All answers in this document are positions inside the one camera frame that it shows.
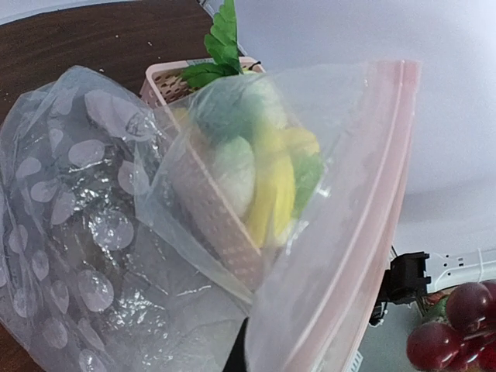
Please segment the green grape bunch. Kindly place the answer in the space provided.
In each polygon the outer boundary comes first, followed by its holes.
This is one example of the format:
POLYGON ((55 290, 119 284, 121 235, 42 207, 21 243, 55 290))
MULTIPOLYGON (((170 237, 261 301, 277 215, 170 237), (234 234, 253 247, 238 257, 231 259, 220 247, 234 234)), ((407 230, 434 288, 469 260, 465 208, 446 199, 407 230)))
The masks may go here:
POLYGON ((313 155, 297 154, 293 158, 293 167, 295 197, 292 216, 299 219, 320 181, 324 167, 317 153, 313 155))

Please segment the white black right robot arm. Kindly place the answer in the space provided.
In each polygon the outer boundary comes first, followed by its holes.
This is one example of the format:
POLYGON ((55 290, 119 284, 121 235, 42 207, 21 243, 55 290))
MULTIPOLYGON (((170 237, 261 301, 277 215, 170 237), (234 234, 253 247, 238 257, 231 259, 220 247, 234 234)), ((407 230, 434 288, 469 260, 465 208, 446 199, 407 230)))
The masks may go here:
POLYGON ((383 322, 388 304, 410 305, 468 281, 494 278, 494 249, 458 255, 415 252, 396 256, 384 272, 369 324, 383 322))

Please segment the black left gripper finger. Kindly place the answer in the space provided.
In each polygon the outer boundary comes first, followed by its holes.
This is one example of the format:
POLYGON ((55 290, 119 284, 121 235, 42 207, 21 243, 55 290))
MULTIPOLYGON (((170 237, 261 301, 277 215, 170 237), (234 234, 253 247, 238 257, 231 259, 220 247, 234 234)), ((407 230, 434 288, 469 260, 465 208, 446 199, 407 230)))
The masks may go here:
POLYGON ((236 340, 232 346, 229 353, 228 359, 222 372, 247 372, 247 364, 245 357, 245 338, 246 338, 246 328, 248 325, 248 318, 243 320, 243 323, 239 329, 236 340))

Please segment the clear zip top bag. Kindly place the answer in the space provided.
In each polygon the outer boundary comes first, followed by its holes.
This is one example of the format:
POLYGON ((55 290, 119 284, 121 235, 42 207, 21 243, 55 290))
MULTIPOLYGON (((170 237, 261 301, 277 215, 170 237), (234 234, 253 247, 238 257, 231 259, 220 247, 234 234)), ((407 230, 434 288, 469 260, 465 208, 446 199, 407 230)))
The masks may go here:
MULTIPOLYGON (((155 108, 85 67, 19 96, 1 127, 1 324, 44 370, 222 371, 245 318, 249 371, 347 369, 390 256, 420 66, 260 74, 324 169, 286 241, 254 243, 254 290, 197 251, 155 108)), ((237 136, 255 159, 234 119, 237 76, 170 105, 175 141, 199 133, 210 174, 237 136)))

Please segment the dark red grape bunch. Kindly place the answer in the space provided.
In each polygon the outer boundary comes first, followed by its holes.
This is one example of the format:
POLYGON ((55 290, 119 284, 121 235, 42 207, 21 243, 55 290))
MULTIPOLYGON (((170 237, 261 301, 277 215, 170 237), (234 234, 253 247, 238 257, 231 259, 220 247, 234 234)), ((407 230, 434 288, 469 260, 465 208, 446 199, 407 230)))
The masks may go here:
POLYGON ((495 370, 495 281, 467 282, 440 298, 409 335, 418 371, 495 370))

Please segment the green leafy vegetable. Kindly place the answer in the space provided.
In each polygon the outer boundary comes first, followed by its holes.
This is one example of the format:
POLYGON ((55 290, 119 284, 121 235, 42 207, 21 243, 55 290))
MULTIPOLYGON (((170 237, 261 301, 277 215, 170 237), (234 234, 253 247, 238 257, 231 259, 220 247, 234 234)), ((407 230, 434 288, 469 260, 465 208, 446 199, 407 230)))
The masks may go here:
POLYGON ((203 88, 218 78, 243 74, 239 62, 236 8, 233 0, 224 1, 214 14, 204 45, 213 61, 189 66, 182 71, 181 79, 189 88, 203 88))

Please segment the pink plastic basket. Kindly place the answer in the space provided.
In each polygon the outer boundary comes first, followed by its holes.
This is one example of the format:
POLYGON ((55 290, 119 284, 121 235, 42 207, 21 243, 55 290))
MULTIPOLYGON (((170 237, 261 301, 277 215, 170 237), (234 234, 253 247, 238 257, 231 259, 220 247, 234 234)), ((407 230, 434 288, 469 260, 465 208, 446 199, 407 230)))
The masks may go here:
POLYGON ((160 150, 169 156, 166 179, 178 196, 181 210, 186 212, 186 226, 201 238, 197 251, 214 260, 214 270, 225 269, 254 290, 263 278, 262 256, 208 172, 207 143, 199 133, 192 133, 184 142, 175 141, 182 129, 171 112, 171 104, 190 94, 180 74, 200 62, 181 60, 149 66, 140 94, 157 110, 158 127, 164 134, 160 150))

